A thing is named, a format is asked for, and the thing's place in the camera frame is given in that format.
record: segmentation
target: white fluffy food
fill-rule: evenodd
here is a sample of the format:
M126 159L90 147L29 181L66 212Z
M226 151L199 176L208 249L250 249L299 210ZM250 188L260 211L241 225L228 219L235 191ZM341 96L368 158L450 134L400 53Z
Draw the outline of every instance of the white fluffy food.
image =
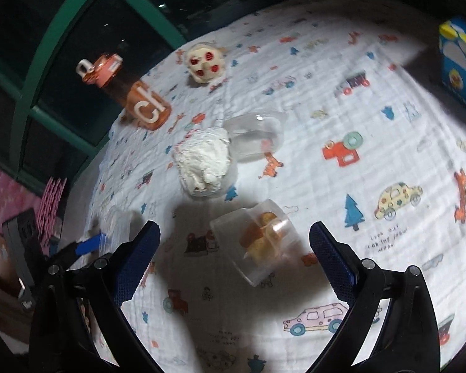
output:
M230 138L225 129L211 127L195 132L176 147L174 159L186 189L215 191L230 166Z

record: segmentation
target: pink car print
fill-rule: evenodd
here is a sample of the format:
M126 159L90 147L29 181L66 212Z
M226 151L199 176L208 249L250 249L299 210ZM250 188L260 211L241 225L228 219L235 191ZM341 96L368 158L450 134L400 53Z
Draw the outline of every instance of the pink car print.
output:
M275 81L271 83L271 86L269 88L265 89L262 91L264 95L273 95L275 91L281 89L281 88L292 88L295 83L297 82L297 79L292 76L286 76L282 78L281 80Z
M348 308L342 303L306 308L292 320L283 321L283 330L299 337L306 331L328 330L332 334L339 328Z

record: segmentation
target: cartoon print blanket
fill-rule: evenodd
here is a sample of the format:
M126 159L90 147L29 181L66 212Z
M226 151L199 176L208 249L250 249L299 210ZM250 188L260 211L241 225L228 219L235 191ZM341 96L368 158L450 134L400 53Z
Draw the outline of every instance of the cartoon print blanket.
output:
M392 0L291 0L190 42L143 79L172 104L155 132L110 132L87 226L111 206L161 228L129 323L164 371L306 371L347 312L308 245L322 220L359 257L423 269L442 364L466 341L466 122L429 65L437 24ZM228 50L211 85L191 87L182 54L205 41ZM273 155L239 165L223 197L187 196L172 147L191 129L267 108L288 114ZM209 221L270 198L304 254L250 287ZM367 357L387 302L358 356ZM113 360L100 332L100 354Z

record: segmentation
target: yellow car print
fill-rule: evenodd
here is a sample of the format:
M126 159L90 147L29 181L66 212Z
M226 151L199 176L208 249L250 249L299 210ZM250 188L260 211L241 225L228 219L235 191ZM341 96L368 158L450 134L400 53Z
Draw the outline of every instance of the yellow car print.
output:
M380 195L378 206L375 210L375 217L380 220L393 220L395 211L410 203L417 206L421 200L423 188L420 186L413 186L409 188L405 183L399 182L389 186Z

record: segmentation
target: blue box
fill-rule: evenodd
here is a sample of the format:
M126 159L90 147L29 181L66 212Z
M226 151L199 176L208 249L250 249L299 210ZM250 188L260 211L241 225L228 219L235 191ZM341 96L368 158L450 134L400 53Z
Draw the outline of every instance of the blue box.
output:
M440 25L442 82L466 105L466 21L454 18Z

